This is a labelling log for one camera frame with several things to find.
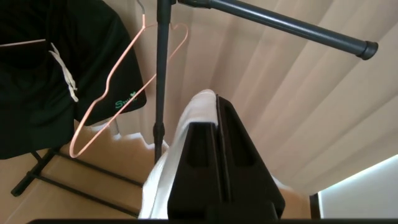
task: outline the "curtain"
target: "curtain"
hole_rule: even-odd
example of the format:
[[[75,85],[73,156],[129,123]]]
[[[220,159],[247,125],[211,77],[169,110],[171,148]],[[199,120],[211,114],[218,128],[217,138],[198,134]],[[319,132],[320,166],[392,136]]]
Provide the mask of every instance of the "curtain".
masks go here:
[[[141,0],[147,23],[156,1]],[[106,1],[132,36],[141,28],[134,0]],[[397,154],[398,1],[245,0],[250,4],[363,40],[379,42],[368,61],[215,9],[172,8],[187,43],[170,61],[165,140],[171,144],[190,98],[210,88],[235,106],[272,175],[314,194]],[[144,81],[155,73],[156,28],[134,50]],[[170,31],[169,52],[184,37]],[[142,109],[117,119],[121,134],[152,142],[155,84]]]

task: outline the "black garment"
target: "black garment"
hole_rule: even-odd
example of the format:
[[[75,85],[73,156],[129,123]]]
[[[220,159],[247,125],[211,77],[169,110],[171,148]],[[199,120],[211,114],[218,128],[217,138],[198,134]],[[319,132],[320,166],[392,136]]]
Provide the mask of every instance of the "black garment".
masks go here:
[[[68,143],[73,120],[103,94],[108,73],[131,41],[119,16],[100,0],[0,0],[0,45],[37,39],[46,41],[0,47],[0,159]],[[76,81],[78,103],[48,52],[51,43]],[[132,49],[86,125],[112,117],[141,87]],[[124,112],[145,103],[143,92]]]

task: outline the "brown floor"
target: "brown floor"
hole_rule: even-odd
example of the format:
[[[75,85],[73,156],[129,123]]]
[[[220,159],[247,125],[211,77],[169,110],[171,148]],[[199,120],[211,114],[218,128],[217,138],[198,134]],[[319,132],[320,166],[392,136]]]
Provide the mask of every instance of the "brown floor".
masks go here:
[[[86,131],[78,145],[81,146],[92,134]],[[115,139],[108,132],[80,159],[144,182],[153,166],[153,151],[147,149],[141,138],[124,136]],[[10,191],[34,164],[35,159],[30,154],[0,161],[0,223],[20,224],[37,218],[131,218],[39,180],[35,180],[21,196],[13,197]],[[47,165],[43,175],[131,210],[141,207],[139,187],[60,157]],[[283,218],[310,218],[308,197],[286,189],[281,192],[286,200]]]

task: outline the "clothing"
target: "clothing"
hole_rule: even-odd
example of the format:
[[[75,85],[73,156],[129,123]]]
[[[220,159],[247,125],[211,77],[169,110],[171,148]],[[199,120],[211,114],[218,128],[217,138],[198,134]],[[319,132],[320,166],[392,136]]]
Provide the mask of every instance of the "clothing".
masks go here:
[[[0,0],[0,159],[68,143],[105,89],[107,76],[131,39],[119,16],[100,0]],[[76,83],[71,97],[59,51]],[[86,125],[112,117],[142,87],[134,50],[114,73],[106,98]],[[125,112],[146,103],[142,92]]]
[[[187,137],[188,127],[193,122],[218,125],[216,95],[213,91],[203,90],[196,94],[182,113],[172,145],[160,157],[142,188],[142,207],[139,218],[167,219],[167,202]]]

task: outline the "white drawstring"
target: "white drawstring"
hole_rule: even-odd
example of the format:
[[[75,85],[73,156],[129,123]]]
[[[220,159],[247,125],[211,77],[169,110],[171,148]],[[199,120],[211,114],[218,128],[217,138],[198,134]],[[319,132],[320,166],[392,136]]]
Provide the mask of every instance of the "white drawstring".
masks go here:
[[[58,49],[54,46],[53,43],[51,43],[51,46],[54,48],[54,51],[49,50],[49,52],[53,55],[53,57],[56,59],[56,61],[61,65],[62,67],[62,72],[63,72],[63,77],[66,81],[66,83],[68,84],[68,89],[69,89],[69,93],[70,96],[73,98],[73,100],[75,102],[79,101],[79,99],[77,98],[77,96],[75,95],[75,90],[77,90],[76,88],[76,83],[72,77],[72,74],[69,72],[67,66],[65,65],[65,63],[63,62],[61,56],[60,56],[60,52],[58,51]]]

